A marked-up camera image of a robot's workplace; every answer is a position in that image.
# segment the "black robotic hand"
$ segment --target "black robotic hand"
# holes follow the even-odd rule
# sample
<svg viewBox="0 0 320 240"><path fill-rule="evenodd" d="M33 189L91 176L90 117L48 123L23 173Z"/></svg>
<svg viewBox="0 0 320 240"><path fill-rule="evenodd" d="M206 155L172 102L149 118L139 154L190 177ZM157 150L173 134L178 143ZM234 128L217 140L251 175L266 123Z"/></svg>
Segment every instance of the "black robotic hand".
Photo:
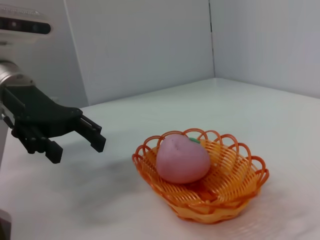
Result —
<svg viewBox="0 0 320 240"><path fill-rule="evenodd" d="M101 135L101 126L80 109L56 104L34 85L6 86L1 98L13 114L14 124L4 112L2 118L29 154L45 153L52 163L60 163L63 149L50 138L73 131L87 139L97 152L103 152L106 139Z"/></svg>

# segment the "white wall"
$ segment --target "white wall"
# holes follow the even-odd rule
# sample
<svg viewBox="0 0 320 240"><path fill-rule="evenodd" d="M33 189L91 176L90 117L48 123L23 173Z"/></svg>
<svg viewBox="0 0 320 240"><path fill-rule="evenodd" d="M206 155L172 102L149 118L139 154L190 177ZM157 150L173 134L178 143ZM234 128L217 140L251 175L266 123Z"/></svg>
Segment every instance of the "white wall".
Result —
<svg viewBox="0 0 320 240"><path fill-rule="evenodd" d="M54 27L51 38L16 49L15 62L38 88L62 105L85 107L88 100L76 56L64 0L0 0L1 4L36 9Z"/></svg>
<svg viewBox="0 0 320 240"><path fill-rule="evenodd" d="M90 104L214 76L208 0L65 0Z"/></svg>
<svg viewBox="0 0 320 240"><path fill-rule="evenodd" d="M211 0L219 78L320 98L319 0Z"/></svg>

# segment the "white table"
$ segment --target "white table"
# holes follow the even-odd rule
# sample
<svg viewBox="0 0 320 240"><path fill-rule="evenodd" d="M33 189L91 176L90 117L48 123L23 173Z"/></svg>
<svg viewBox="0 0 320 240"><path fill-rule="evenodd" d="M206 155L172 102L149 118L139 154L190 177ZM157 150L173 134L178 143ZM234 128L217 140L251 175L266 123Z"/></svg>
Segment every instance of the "white table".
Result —
<svg viewBox="0 0 320 240"><path fill-rule="evenodd" d="M101 154L72 133L56 139L64 153L53 165L8 135L0 209L11 215L12 240L320 239L319 99L209 79L83 111L103 127ZM192 127L233 134L270 170L234 220L181 221L132 164L147 137Z"/></svg>

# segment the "robotic arm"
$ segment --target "robotic arm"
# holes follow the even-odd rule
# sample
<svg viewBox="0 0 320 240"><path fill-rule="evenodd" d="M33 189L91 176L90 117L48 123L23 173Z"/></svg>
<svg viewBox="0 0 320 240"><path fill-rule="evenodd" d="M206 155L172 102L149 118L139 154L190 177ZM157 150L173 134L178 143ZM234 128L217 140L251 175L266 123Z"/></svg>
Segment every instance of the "robotic arm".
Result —
<svg viewBox="0 0 320 240"><path fill-rule="evenodd" d="M60 163L63 149L50 138L77 132L99 153L106 139L101 126L75 107L56 104L13 63L15 45L35 43L48 37L52 26L38 11L0 5L0 120L29 154L45 153L54 164Z"/></svg>

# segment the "orange basket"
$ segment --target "orange basket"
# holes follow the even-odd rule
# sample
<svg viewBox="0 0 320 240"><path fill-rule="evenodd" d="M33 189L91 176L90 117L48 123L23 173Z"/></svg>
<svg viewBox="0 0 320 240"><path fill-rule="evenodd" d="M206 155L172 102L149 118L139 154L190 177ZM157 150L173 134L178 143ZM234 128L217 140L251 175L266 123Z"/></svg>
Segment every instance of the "orange basket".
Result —
<svg viewBox="0 0 320 240"><path fill-rule="evenodd" d="M173 184L163 180L156 170L161 142L171 134L188 136L195 133L210 155L211 168L207 175L191 184ZM224 145L226 139L232 140L233 144ZM157 140L156 145L149 146L154 140ZM241 148L246 151L246 157L240 154ZM198 128L149 137L136 149L132 160L142 178L179 218L204 224L216 224L237 217L250 200L260 193L269 177L262 158L252 156L247 145L238 143L234 136ZM254 165L254 161L260 163L260 168Z"/></svg>

